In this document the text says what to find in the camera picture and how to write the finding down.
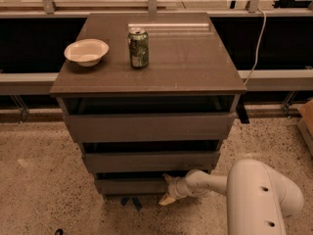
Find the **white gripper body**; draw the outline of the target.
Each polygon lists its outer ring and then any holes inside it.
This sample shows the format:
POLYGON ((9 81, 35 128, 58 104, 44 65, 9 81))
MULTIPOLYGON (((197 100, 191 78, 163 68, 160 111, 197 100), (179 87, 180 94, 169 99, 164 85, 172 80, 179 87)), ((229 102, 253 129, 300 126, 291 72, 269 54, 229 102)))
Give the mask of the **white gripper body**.
POLYGON ((167 180, 168 194, 175 200, 189 197, 189 187, 184 177, 170 177, 167 180))

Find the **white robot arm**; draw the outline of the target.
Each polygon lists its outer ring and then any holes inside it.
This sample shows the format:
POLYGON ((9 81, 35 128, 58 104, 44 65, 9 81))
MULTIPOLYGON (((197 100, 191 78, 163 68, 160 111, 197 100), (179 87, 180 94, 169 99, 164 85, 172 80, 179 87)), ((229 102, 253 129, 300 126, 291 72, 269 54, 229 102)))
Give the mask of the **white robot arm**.
POLYGON ((183 177, 164 178, 162 206, 211 191, 225 196, 228 235, 287 235, 284 219, 304 207, 303 194, 291 179, 253 159, 237 161, 225 176, 193 169, 183 177))

